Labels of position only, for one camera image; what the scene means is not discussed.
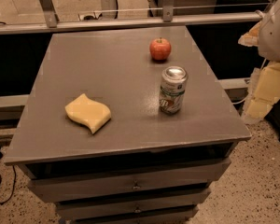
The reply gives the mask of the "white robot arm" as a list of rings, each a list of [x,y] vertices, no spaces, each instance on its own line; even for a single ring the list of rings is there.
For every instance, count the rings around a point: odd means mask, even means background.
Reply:
[[[268,63],[253,70],[243,106],[244,123],[254,124],[263,120],[280,100],[280,0],[239,38],[238,43],[257,47],[259,56]]]

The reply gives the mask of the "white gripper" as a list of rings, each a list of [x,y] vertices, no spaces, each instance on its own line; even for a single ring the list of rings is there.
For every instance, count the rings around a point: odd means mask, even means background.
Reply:
[[[257,47],[260,21],[248,34],[242,35],[238,43],[246,47]],[[245,124],[255,124],[263,120],[280,100],[280,63],[269,62],[262,69],[255,68],[250,77],[248,95],[241,115]]]

